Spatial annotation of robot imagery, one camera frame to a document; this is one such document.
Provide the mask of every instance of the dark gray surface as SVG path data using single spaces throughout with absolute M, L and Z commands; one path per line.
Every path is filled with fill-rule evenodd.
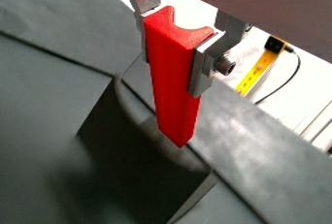
M 166 139 L 152 112 L 125 91 L 116 77 L 77 134 L 137 223 L 168 223 L 187 213 L 218 180 L 191 150 L 178 149 Z M 144 108 L 143 122 L 133 121 L 132 108 Z
M 188 144 L 267 223 L 330 223 L 330 159 L 219 81 Z
M 73 139 L 109 78 L 0 36 L 0 223 L 132 223 Z
M 119 0 L 0 0 L 0 31 L 112 75 L 141 49 Z

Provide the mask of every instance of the red plastic block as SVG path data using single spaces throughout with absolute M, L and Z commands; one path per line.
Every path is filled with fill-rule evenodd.
M 175 26 L 167 6 L 144 19 L 144 34 L 158 127 L 180 147 L 191 138 L 199 107 L 199 98 L 187 93 L 194 48 L 212 29 Z

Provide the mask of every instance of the black cable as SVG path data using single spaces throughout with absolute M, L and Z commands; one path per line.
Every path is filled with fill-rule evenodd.
M 289 52 L 291 52 L 291 53 L 297 56 L 297 67 L 295 67 L 295 70 L 294 70 L 294 72 L 293 72 L 290 78 L 286 80 L 286 82 L 285 82 L 282 85 L 279 85 L 279 86 L 277 87 L 277 89 L 275 89 L 270 94 L 267 94 L 263 98 L 261 98 L 257 102 L 254 102 L 254 105 L 261 104 L 261 103 L 266 100 L 266 98 L 267 98 L 267 97 L 269 97 L 279 88 L 282 88 L 283 85 L 285 85 L 285 84 L 294 78 L 294 76 L 297 75 L 297 72 L 298 72 L 299 67 L 301 67 L 301 58 L 299 58 L 298 54 L 294 52 L 294 50 L 293 50 L 290 47 L 286 47 L 285 50 L 289 51 Z

